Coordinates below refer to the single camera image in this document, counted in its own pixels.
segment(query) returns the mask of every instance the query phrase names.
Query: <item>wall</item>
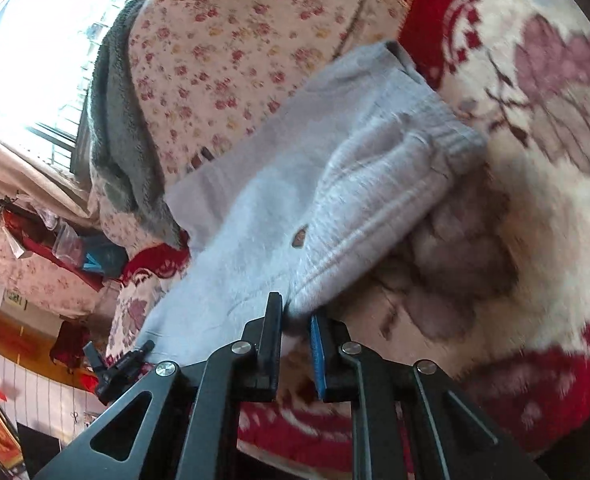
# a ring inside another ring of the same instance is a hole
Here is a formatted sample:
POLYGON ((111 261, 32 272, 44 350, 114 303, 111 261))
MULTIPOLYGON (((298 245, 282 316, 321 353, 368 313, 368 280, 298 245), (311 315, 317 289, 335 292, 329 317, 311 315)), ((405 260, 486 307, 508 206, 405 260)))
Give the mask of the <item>wall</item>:
POLYGON ((37 375, 1 355, 0 390, 8 397, 8 402, 0 404, 11 422, 50 434, 64 444, 86 428, 85 412, 101 413, 105 409, 93 394, 37 375))
POLYGON ((48 312, 47 310, 42 310, 34 306, 32 303, 26 305, 26 309, 22 310, 15 304, 4 301, 2 302, 0 312, 6 314, 6 316, 12 317, 20 324, 38 330, 53 339, 57 339, 57 336, 59 335, 59 328, 62 324, 62 320, 59 316, 56 316, 56 314, 48 312))

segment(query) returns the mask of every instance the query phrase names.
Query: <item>gray towel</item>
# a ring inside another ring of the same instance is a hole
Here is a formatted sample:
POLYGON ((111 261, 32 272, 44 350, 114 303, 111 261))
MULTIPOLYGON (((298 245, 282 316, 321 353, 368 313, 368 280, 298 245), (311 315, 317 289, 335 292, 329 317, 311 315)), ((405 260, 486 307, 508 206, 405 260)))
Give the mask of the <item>gray towel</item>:
POLYGON ((305 322, 371 269, 484 161, 396 43, 354 50, 261 129, 188 174, 166 200, 190 234, 182 281, 138 343, 152 360, 203 360, 260 317, 270 291, 305 322))
POLYGON ((130 75, 128 35, 143 0, 129 0, 102 42, 88 93, 91 164, 117 211, 173 247, 180 229, 164 201, 164 178, 130 75))

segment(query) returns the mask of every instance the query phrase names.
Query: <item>curtain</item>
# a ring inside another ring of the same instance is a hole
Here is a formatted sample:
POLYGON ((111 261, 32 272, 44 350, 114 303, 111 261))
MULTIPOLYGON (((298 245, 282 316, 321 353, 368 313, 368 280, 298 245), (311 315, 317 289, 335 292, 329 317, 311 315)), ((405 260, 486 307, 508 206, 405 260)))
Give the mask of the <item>curtain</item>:
POLYGON ((89 193, 45 162, 0 142, 0 195, 27 194, 53 213, 82 226, 97 224, 89 193))

